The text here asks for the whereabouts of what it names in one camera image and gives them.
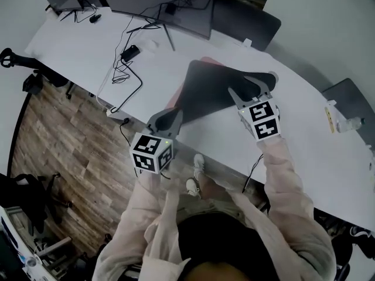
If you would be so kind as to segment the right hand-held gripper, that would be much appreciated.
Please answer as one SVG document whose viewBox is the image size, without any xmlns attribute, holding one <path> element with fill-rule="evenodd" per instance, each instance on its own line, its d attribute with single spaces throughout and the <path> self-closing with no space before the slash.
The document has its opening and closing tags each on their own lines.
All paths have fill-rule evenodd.
<svg viewBox="0 0 375 281">
<path fill-rule="evenodd" d="M 260 88 L 259 95 L 249 101 L 244 101 L 231 87 L 228 88 L 228 92 L 238 109 L 238 115 L 245 128 L 257 142 L 280 135 L 279 109 L 274 102 L 269 86 L 255 77 L 244 76 L 244 78 Z"/>
</svg>

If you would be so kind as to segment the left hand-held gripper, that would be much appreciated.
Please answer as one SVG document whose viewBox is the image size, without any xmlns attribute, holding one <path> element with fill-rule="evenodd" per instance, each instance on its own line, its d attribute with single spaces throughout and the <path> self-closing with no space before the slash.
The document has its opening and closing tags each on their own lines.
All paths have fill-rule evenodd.
<svg viewBox="0 0 375 281">
<path fill-rule="evenodd" d="M 183 121 L 183 111 L 168 108 L 150 117 L 131 142 L 130 155 L 136 169 L 159 174 L 174 158 L 174 143 Z"/>
</svg>

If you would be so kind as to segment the pink desk mat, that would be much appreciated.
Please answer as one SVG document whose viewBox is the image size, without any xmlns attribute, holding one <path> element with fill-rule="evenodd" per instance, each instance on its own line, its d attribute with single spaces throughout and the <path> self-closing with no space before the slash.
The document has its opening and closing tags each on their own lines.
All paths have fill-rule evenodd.
<svg viewBox="0 0 375 281">
<path fill-rule="evenodd" d="M 191 61 L 174 106 L 183 111 L 183 124 L 235 105 L 228 88 L 243 101 L 261 94 L 261 89 L 249 77 L 264 82 L 269 90 L 277 78 L 272 73 L 246 72 L 205 61 Z"/>
</svg>

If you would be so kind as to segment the person's right forearm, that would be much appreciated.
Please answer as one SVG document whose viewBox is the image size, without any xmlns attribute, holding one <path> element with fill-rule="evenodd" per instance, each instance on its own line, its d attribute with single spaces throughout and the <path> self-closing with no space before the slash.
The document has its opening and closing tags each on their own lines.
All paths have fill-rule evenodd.
<svg viewBox="0 0 375 281">
<path fill-rule="evenodd" d="M 247 226 L 259 234 L 279 281 L 333 281 L 336 258 L 330 236 L 314 220 L 313 202 L 304 193 L 285 139 L 276 136 L 257 146 L 266 167 L 268 214 L 242 193 L 229 191 L 229 195 L 244 213 Z"/>
</svg>

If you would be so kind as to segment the person's left forearm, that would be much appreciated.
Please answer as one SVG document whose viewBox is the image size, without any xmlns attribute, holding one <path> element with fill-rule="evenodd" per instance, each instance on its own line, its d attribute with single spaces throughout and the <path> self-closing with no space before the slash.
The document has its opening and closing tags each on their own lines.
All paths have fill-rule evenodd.
<svg viewBox="0 0 375 281">
<path fill-rule="evenodd" d="M 97 259 L 93 281 L 119 281 L 135 264 L 142 265 L 138 281 L 178 281 L 187 264 L 178 243 L 178 181 L 167 181 L 164 204 L 160 194 L 161 177 L 142 172 L 112 240 Z"/>
</svg>

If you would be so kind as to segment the person's right white shoe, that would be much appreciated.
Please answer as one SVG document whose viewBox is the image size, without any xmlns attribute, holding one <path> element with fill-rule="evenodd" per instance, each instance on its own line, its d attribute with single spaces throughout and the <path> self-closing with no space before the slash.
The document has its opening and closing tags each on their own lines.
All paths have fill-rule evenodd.
<svg viewBox="0 0 375 281">
<path fill-rule="evenodd" d="M 200 173 L 204 173 L 204 157 L 202 154 L 195 154 L 193 159 L 193 168 L 195 178 L 197 178 Z"/>
</svg>

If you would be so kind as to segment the person's white shoe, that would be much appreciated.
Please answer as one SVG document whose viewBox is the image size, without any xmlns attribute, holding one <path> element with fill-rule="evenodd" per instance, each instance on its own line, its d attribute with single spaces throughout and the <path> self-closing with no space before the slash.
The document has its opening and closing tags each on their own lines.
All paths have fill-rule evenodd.
<svg viewBox="0 0 375 281">
<path fill-rule="evenodd" d="M 195 178 L 197 178 L 200 173 L 204 173 L 204 157 L 202 154 L 195 154 L 193 159 L 193 168 Z"/>
<path fill-rule="evenodd" d="M 191 195 L 194 197 L 200 197 L 200 188 L 197 186 L 195 179 L 187 179 L 186 189 L 187 189 L 188 195 Z"/>
</svg>

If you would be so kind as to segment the person's left white shoe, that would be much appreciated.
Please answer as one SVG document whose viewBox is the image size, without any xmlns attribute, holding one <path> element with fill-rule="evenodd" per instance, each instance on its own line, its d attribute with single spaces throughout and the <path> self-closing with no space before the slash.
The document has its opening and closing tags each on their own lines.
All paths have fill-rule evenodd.
<svg viewBox="0 0 375 281">
<path fill-rule="evenodd" d="M 188 195 L 191 195 L 194 197 L 200 197 L 200 188 L 197 186 L 195 179 L 187 179 L 186 189 L 187 189 Z"/>
</svg>

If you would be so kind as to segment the yellow strip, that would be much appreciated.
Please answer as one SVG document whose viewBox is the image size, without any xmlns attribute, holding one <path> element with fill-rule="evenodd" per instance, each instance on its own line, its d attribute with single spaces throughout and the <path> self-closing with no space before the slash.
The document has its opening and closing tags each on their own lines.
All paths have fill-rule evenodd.
<svg viewBox="0 0 375 281">
<path fill-rule="evenodd" d="M 325 107 L 325 113 L 329 122 L 330 131 L 331 133 L 335 133 L 335 124 L 333 123 L 332 114 L 328 107 Z"/>
</svg>

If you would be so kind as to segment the clear water bottle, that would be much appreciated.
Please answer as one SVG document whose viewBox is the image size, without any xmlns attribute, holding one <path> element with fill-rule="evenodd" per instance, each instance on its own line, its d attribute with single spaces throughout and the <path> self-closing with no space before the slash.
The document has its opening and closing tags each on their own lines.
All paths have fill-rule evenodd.
<svg viewBox="0 0 375 281">
<path fill-rule="evenodd" d="M 360 129 L 365 123 L 366 120 L 360 117 L 340 120 L 336 124 L 336 129 L 339 133 L 344 133 L 351 130 L 355 131 Z"/>
</svg>

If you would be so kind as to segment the black power adapter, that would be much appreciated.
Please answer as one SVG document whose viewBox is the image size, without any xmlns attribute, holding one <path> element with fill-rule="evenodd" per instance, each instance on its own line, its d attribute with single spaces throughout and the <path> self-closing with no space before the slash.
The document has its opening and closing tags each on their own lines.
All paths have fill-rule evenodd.
<svg viewBox="0 0 375 281">
<path fill-rule="evenodd" d="M 136 45 L 131 45 L 121 53 L 121 60 L 126 63 L 131 61 L 135 56 L 140 54 L 140 49 Z"/>
</svg>

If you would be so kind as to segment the person's black top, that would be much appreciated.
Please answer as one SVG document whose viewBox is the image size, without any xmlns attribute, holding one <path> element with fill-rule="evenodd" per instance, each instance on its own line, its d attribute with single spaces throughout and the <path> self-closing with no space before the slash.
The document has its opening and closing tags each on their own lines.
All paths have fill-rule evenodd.
<svg viewBox="0 0 375 281">
<path fill-rule="evenodd" d="M 279 281 L 258 232 L 223 213 L 191 216 L 178 224 L 181 258 L 188 260 L 178 281 L 199 265 L 226 264 L 250 281 Z"/>
</svg>

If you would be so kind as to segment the small black bin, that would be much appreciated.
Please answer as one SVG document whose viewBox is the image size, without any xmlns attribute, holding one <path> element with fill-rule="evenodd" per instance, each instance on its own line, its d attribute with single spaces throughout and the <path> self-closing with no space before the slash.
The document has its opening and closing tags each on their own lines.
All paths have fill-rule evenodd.
<svg viewBox="0 0 375 281">
<path fill-rule="evenodd" d="M 23 82 L 22 91 L 28 94 L 37 95 L 43 88 L 43 78 L 41 74 L 30 74 Z"/>
</svg>

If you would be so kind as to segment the large curved monitor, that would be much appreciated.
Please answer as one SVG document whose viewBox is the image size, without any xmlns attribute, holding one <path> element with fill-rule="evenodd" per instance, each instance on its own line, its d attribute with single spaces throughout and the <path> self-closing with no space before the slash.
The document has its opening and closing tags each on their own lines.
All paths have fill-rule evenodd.
<svg viewBox="0 0 375 281">
<path fill-rule="evenodd" d="M 167 26 L 209 39 L 212 31 L 214 0 L 105 0 L 113 12 L 148 19 L 162 25 L 175 50 Z"/>
</svg>

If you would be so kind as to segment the grey desk frame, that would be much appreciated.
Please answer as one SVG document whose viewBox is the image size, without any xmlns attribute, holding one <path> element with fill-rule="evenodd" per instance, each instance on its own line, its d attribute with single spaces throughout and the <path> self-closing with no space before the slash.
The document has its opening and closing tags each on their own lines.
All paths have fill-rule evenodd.
<svg viewBox="0 0 375 281">
<path fill-rule="evenodd" d="M 46 269 L 58 272 L 60 267 L 68 261 L 71 237 L 65 237 L 55 243 L 49 238 L 35 238 L 33 243 L 35 244 L 33 255 Z"/>
</svg>

